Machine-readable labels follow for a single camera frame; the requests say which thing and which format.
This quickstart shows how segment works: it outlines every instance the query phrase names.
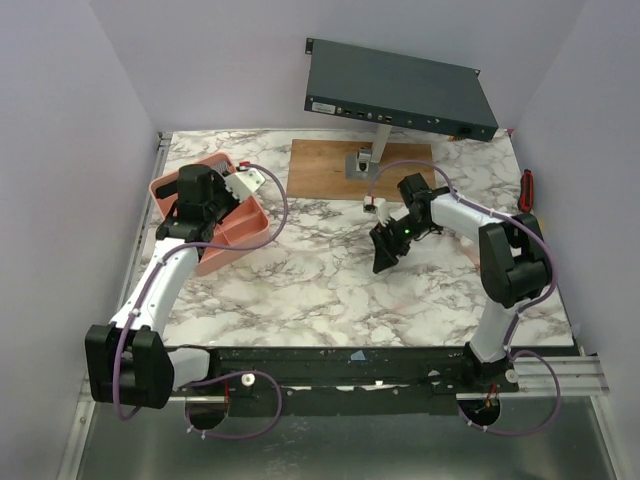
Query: wooden board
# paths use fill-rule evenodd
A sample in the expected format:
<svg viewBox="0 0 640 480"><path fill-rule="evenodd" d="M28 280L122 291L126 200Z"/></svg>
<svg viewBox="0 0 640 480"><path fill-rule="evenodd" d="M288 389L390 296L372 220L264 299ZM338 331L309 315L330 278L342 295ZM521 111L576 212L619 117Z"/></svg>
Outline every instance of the wooden board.
<svg viewBox="0 0 640 480"><path fill-rule="evenodd" d="M292 198L318 198L323 200L362 201L369 188L365 180L345 178L345 157L356 153L360 147L371 148L367 142L342 142L333 140L294 140L291 147L287 195ZM431 146L413 143L388 143L380 166L398 160L431 161ZM397 185L407 175L420 172L432 188L435 188L433 169L422 165L399 165L382 174L376 182L374 195L386 200L401 202Z"/></svg>

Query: red screwdriver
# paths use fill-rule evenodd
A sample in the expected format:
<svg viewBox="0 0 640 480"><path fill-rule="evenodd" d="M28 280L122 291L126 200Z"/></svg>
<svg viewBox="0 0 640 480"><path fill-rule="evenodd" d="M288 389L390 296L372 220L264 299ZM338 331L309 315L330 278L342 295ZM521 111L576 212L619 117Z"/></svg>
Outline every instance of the red screwdriver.
<svg viewBox="0 0 640 480"><path fill-rule="evenodd" d="M518 210L529 213L533 208L533 173L525 170L520 179L520 198L518 198Z"/></svg>

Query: metal stand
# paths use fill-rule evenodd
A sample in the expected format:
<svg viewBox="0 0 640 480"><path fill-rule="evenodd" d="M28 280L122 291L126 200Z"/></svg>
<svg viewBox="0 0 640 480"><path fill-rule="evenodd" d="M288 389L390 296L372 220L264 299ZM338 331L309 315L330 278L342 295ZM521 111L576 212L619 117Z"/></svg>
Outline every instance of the metal stand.
<svg viewBox="0 0 640 480"><path fill-rule="evenodd" d="M361 148L347 155L344 170L349 180L371 180L376 176L390 133L391 125L378 125L371 149Z"/></svg>

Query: small white object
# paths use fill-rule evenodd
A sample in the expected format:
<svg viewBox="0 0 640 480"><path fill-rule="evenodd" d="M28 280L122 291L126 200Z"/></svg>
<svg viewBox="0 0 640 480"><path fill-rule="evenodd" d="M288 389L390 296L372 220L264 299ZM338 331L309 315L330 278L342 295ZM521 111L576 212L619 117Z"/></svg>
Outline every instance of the small white object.
<svg viewBox="0 0 640 480"><path fill-rule="evenodd" d="M256 383L256 376L253 373L245 373L240 381L245 387L250 387L251 385Z"/></svg>
<svg viewBox="0 0 640 480"><path fill-rule="evenodd" d="M504 372L504 378L507 379L509 383L517 383L518 382L518 372L513 369L509 369Z"/></svg>
<svg viewBox="0 0 640 480"><path fill-rule="evenodd" d="M227 190L239 202L244 202L266 182L264 176L255 168L249 168L224 177Z"/></svg>
<svg viewBox="0 0 640 480"><path fill-rule="evenodd" d="M333 115L334 113L336 113L336 106L329 105L328 103L313 102L311 104L311 111Z"/></svg>
<svg viewBox="0 0 640 480"><path fill-rule="evenodd" d="M387 225L391 219L391 212L389 211L389 204L384 198L372 198L370 196L364 197L364 203L362 209L365 213L375 213L378 217L378 222L381 225Z"/></svg>

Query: metal floor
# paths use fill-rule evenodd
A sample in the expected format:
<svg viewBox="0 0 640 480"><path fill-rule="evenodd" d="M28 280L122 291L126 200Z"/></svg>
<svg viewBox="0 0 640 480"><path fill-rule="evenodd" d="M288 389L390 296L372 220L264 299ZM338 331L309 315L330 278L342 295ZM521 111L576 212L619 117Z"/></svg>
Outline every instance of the metal floor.
<svg viewBox="0 0 640 480"><path fill-rule="evenodd" d="M511 399L496 426L522 429L551 411L550 400ZM251 431L265 419L229 419L221 429ZM545 433L499 438L459 417L283 417L244 442L186 433L180 402L120 423L96 406L78 478L113 479L614 479L588 398L565 399Z"/></svg>

